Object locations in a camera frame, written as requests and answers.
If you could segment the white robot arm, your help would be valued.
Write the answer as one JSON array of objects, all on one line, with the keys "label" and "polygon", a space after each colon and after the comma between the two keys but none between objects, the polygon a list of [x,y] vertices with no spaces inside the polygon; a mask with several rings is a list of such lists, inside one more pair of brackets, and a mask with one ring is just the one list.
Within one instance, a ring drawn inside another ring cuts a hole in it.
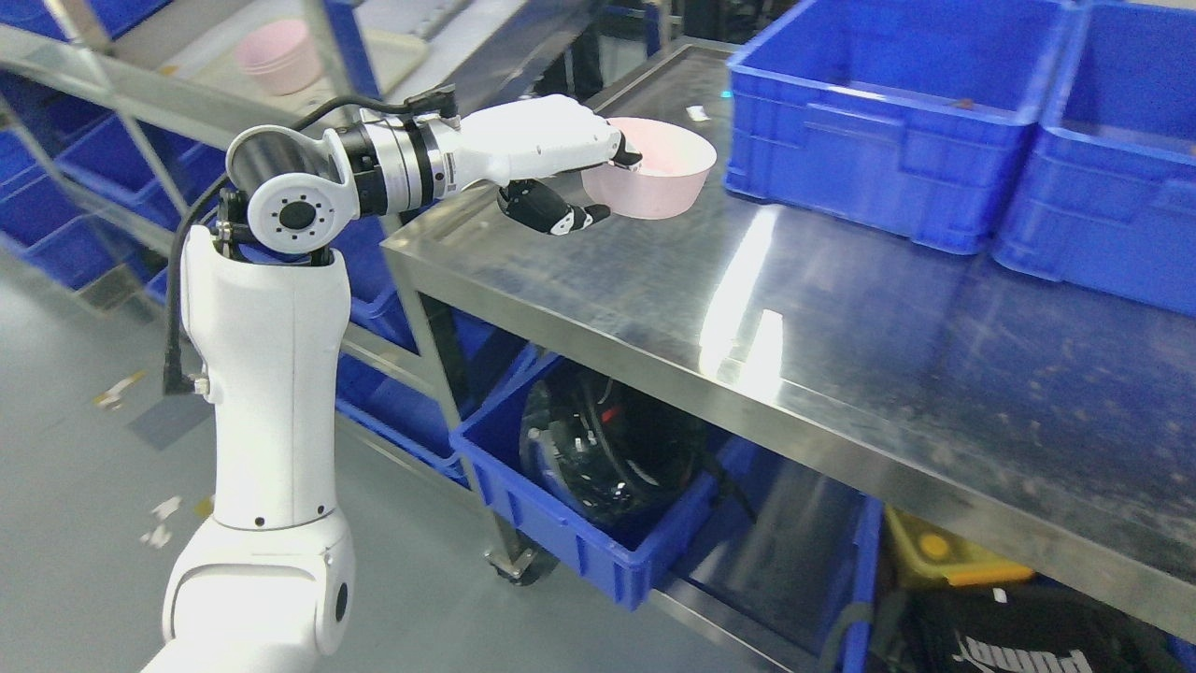
[{"label": "white robot arm", "polygon": [[228,146],[218,222],[184,218],[167,268],[164,392],[215,412],[214,508],[179,553],[147,672],[310,672],[344,640],[356,585],[335,484],[335,383],[350,313],[332,241],[364,216],[393,216],[512,179],[640,153],[608,120],[553,98],[548,136],[512,118],[513,142],[484,140],[448,91],[402,104],[355,94],[362,118],[305,133],[256,126]]}]

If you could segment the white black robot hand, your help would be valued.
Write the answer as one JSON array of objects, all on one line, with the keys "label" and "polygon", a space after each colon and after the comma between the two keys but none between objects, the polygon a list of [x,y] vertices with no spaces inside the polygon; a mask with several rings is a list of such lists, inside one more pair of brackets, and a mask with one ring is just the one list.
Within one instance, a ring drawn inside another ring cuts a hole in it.
[{"label": "white black robot hand", "polygon": [[609,218],[606,204],[578,206],[547,179],[602,165],[636,171],[641,149],[610,120],[565,94],[515,100],[466,115],[433,133],[446,194],[480,181],[499,188],[506,218],[544,235],[567,235]]}]

